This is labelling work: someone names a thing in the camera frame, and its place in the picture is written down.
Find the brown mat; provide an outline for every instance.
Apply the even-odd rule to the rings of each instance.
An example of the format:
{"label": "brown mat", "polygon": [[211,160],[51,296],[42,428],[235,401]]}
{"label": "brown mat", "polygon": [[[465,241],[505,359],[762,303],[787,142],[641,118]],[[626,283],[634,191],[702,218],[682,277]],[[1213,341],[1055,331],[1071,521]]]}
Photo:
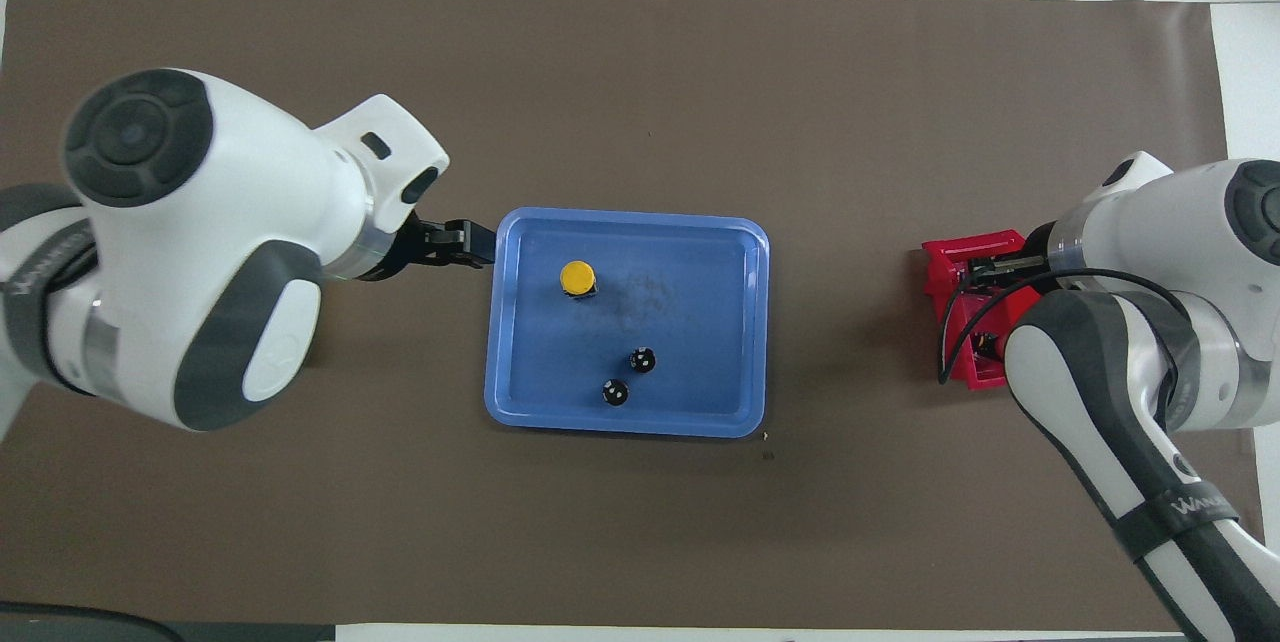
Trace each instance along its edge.
{"label": "brown mat", "polygon": [[[138,68],[211,72],[308,124],[388,92],[454,160],[424,217],[741,215],[772,238],[773,295],[767,441],[500,427],[481,400],[490,274],[470,269],[330,286],[311,368],[219,434],[45,388],[0,445],[0,597],[191,620],[1172,629],[1007,393],[932,382],[918,246],[1029,231],[1133,150],[1221,159],[1207,6],[8,14],[4,185],[56,180],[78,98]],[[1260,533],[1251,441],[1181,440]]]}

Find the yellow button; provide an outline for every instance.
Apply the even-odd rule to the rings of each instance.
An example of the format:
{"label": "yellow button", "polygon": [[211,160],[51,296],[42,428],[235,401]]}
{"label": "yellow button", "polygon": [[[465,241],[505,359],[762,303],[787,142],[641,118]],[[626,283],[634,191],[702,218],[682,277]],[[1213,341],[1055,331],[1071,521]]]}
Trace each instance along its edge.
{"label": "yellow button", "polygon": [[581,260],[564,265],[561,270],[561,288],[566,295],[581,297],[595,290],[595,270]]}

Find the red plastic bracket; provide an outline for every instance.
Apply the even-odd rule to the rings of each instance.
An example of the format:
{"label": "red plastic bracket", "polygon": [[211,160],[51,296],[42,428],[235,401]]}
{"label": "red plastic bracket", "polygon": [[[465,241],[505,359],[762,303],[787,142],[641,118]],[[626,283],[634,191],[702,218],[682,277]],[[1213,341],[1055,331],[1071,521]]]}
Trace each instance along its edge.
{"label": "red plastic bracket", "polygon": [[[965,272],[965,262],[977,256],[996,256],[1016,253],[1023,249],[1023,237],[1012,229],[1005,231],[992,231],[988,235],[960,237],[956,240],[929,240],[924,242],[924,252],[929,254],[929,267],[927,269],[924,294],[933,297],[933,316],[942,324],[942,311],[947,306],[955,288],[960,285],[960,276]],[[969,318],[980,306],[991,299],[988,295],[964,292],[956,304],[951,308],[951,322],[947,322],[946,349],[955,347],[960,329],[969,324]],[[974,333],[992,333],[1000,338],[1000,345],[1012,331],[1014,324],[1030,306],[1039,301],[1037,292],[1032,288],[1014,292],[1004,303],[997,304],[986,317],[983,317]],[[964,349],[956,359],[955,368],[951,370],[951,379],[964,379],[970,390],[987,390],[987,388],[1005,386],[1005,364],[1001,361],[988,359],[975,356],[973,341],[965,340]]]}

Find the white robotic arm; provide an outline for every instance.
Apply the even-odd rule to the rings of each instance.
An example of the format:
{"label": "white robotic arm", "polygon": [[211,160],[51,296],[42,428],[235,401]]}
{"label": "white robotic arm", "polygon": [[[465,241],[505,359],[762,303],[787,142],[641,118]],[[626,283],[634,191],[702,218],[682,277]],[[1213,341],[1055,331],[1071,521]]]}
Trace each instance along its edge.
{"label": "white robotic arm", "polygon": [[421,223],[448,169],[379,95],[308,130],[216,77],[152,69],[73,116],[59,185],[0,191],[0,434],[37,379],[183,428],[297,375],[325,279],[492,262],[492,233]]}
{"label": "white robotic arm", "polygon": [[1069,278],[1005,347],[1019,405],[1190,638],[1280,639],[1280,559],[1166,435],[1280,418],[1280,162],[1175,174],[1139,153],[1033,238],[1024,256],[1044,267],[1137,274],[1187,317],[1129,283]]}

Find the velcro strap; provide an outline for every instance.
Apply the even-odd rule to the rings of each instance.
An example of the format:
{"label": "velcro strap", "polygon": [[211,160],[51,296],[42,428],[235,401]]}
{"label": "velcro strap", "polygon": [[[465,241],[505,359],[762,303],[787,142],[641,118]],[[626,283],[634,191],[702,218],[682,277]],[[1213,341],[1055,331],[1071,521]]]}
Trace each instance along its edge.
{"label": "velcro strap", "polygon": [[49,294],[59,274],[93,246],[87,219],[52,233],[4,283],[4,322],[14,356],[23,367],[87,395],[67,381],[49,356]]}
{"label": "velcro strap", "polygon": [[1240,519],[1230,501],[1211,482],[1179,483],[1111,524],[1129,559],[1138,561],[1157,546],[1188,529],[1220,519]]}

